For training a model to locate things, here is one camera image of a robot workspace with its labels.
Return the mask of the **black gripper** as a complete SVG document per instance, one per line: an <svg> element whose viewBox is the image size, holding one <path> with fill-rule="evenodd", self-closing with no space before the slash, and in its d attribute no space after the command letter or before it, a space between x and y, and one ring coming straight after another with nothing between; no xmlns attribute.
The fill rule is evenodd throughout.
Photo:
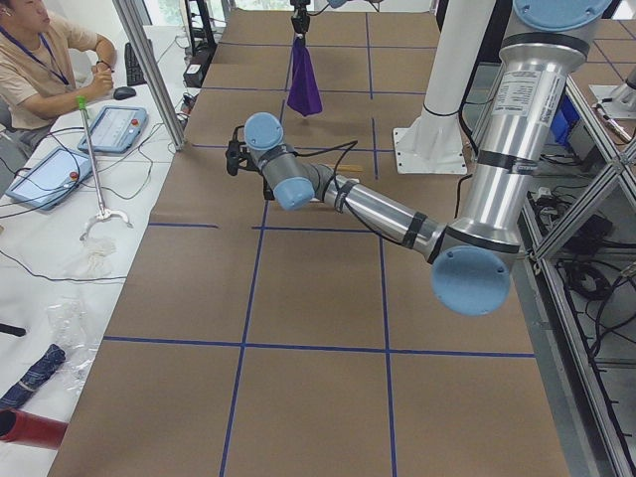
<svg viewBox="0 0 636 477"><path fill-rule="evenodd" d="M273 190L265 179L262 180L262 194L263 194L263 198L267 201L275 200Z"/></svg>
<svg viewBox="0 0 636 477"><path fill-rule="evenodd" d="M307 6L311 4L310 0L290 0L293 7L291 22L296 38L304 41L307 34L307 25L310 22Z"/></svg>

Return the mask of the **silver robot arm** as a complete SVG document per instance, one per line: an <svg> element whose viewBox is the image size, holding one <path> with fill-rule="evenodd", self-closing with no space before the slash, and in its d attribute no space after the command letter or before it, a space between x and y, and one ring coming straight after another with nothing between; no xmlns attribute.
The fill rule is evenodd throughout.
<svg viewBox="0 0 636 477"><path fill-rule="evenodd" d="M516 1L501 45L503 76L492 101L467 202L440 224L325 165L304 164L270 113L244 126L247 151L286 210L317 199L372 232L421 253L435 296L469 316L506 300L520 251L517 220L567 77L587 59L603 1Z"/></svg>
<svg viewBox="0 0 636 477"><path fill-rule="evenodd" d="M291 0L289 4L293 8L293 13L290 21L295 36L304 40L313 17L320 15L327 9L339 9L347 3L348 0L327 0L322 8L318 8L317 11L309 11L310 0Z"/></svg>

